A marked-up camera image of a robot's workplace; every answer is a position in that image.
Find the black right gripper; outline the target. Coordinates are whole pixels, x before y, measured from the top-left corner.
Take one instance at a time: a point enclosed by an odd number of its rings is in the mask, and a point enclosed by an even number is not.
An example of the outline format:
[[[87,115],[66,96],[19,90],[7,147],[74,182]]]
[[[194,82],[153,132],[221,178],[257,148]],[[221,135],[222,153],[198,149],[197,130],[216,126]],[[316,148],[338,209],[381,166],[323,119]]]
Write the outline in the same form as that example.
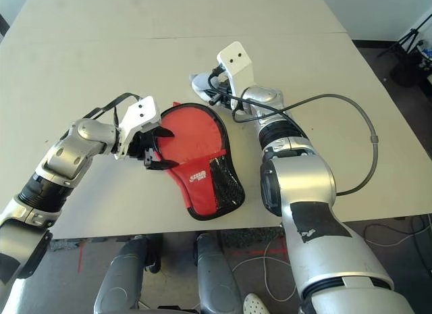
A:
[[[209,104],[230,107],[232,90],[229,80],[226,78],[224,81],[220,82],[217,76],[211,74],[209,76],[209,82],[211,83],[209,89]]]

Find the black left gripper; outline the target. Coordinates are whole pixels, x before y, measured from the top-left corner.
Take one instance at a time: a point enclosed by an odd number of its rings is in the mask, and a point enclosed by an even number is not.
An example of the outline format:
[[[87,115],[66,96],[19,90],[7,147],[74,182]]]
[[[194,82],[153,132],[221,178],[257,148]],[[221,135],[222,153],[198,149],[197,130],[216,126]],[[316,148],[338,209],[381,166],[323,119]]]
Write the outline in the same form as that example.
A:
[[[137,132],[130,143],[130,158],[143,161],[144,167],[150,170],[167,170],[176,166],[175,161],[156,161],[154,154],[154,137],[174,137],[174,133],[161,126],[148,132]]]

